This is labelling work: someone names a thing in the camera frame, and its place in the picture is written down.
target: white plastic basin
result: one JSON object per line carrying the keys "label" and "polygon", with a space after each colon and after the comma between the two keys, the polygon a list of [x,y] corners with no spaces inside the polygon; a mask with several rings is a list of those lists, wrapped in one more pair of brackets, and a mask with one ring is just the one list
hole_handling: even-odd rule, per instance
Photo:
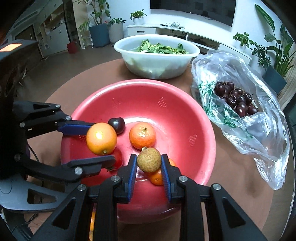
{"label": "white plastic basin", "polygon": [[[135,52],[142,40],[149,39],[151,44],[161,43],[165,46],[177,48],[178,44],[183,45],[189,54],[159,54]],[[134,74],[149,79],[170,79],[185,72],[190,60],[199,55],[200,49],[177,37],[144,34],[127,37],[119,40],[114,49],[122,54],[126,67]]]}

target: white tv cabinet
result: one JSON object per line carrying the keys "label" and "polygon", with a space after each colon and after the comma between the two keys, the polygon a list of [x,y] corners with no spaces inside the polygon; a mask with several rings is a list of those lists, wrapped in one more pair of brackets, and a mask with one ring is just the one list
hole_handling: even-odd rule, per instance
{"label": "white tv cabinet", "polygon": [[249,64],[251,57],[246,53],[240,52],[236,48],[227,44],[219,42],[217,39],[210,39],[196,33],[188,32],[186,29],[178,29],[172,27],[161,26],[160,24],[143,24],[143,25],[129,25],[127,26],[128,35],[140,34],[164,34],[183,38],[200,48],[200,52],[206,54],[208,50],[227,51],[241,57],[246,64]]}

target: red plastic bowl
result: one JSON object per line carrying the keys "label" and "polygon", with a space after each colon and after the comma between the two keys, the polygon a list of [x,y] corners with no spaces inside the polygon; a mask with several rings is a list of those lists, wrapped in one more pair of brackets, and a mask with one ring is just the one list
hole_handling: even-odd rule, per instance
{"label": "red plastic bowl", "polygon": [[[126,122],[126,129],[117,141],[124,165],[132,153],[139,154],[129,142],[129,131],[135,123],[145,121],[156,130],[154,147],[161,154],[167,153],[183,175],[198,184],[207,183],[215,162],[214,131],[204,110],[184,91],[155,80],[122,81],[95,92],[72,114],[75,120],[96,123],[107,122],[112,117],[122,117]],[[62,164],[94,156],[86,145],[85,136],[63,136]],[[104,169],[82,182],[96,185],[115,174]],[[152,222],[177,210],[167,203],[164,188],[153,185],[138,169],[133,198],[130,204],[118,205],[118,217],[127,223]]]}

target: television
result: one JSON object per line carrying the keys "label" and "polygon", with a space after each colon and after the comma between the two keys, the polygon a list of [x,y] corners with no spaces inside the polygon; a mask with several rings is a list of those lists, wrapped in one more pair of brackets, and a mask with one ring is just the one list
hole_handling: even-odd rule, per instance
{"label": "television", "polygon": [[150,0],[151,9],[166,9],[202,15],[232,26],[236,0]]}

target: plastic bag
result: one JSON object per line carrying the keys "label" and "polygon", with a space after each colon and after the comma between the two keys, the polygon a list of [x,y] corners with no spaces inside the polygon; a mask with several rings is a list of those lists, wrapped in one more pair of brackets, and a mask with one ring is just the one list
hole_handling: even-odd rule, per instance
{"label": "plastic bag", "polygon": [[[209,119],[242,154],[251,155],[261,177],[273,190],[283,186],[290,151],[288,127],[276,96],[244,61],[226,52],[209,51],[192,62],[192,95]],[[252,95],[258,113],[240,118],[213,93],[219,81],[233,82]]]}

